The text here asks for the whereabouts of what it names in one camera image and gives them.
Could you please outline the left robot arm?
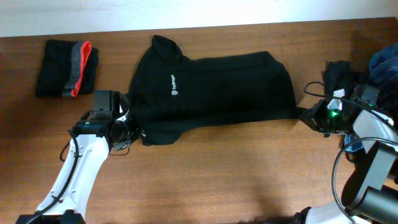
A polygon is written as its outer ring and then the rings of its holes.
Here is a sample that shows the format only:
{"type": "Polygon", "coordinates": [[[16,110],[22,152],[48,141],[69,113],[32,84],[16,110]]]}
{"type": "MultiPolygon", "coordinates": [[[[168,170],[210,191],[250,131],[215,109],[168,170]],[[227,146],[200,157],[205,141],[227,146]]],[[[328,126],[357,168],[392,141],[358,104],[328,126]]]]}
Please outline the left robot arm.
{"type": "Polygon", "coordinates": [[[124,156],[138,138],[138,125],[127,96],[96,91],[94,106],[68,131],[67,156],[55,183],[35,213],[20,215],[18,223],[84,223],[96,176],[109,156],[124,156]]]}

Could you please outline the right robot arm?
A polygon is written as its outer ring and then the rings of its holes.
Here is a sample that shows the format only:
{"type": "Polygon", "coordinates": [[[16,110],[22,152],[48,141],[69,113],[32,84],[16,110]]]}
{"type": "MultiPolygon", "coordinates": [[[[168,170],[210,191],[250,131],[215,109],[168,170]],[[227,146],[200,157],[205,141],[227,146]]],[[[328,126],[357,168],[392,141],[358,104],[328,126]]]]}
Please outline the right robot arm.
{"type": "Polygon", "coordinates": [[[379,90],[367,84],[324,88],[320,101],[299,118],[325,136],[353,134],[334,161],[331,179],[336,180],[342,156],[355,170],[341,195],[332,185],[332,202],[303,209],[292,223],[397,223],[397,190],[384,184],[397,180],[397,130],[390,114],[376,105],[379,90]]]}

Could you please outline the black t-shirt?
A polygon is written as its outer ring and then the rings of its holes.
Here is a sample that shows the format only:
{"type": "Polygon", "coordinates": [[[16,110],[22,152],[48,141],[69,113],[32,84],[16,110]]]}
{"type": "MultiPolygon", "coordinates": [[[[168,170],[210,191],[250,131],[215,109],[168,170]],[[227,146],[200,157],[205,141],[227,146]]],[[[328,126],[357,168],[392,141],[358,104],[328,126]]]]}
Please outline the black t-shirt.
{"type": "Polygon", "coordinates": [[[205,126],[296,119],[292,81],[269,52],[192,60],[161,35],[142,56],[128,97],[145,146],[205,126]]]}

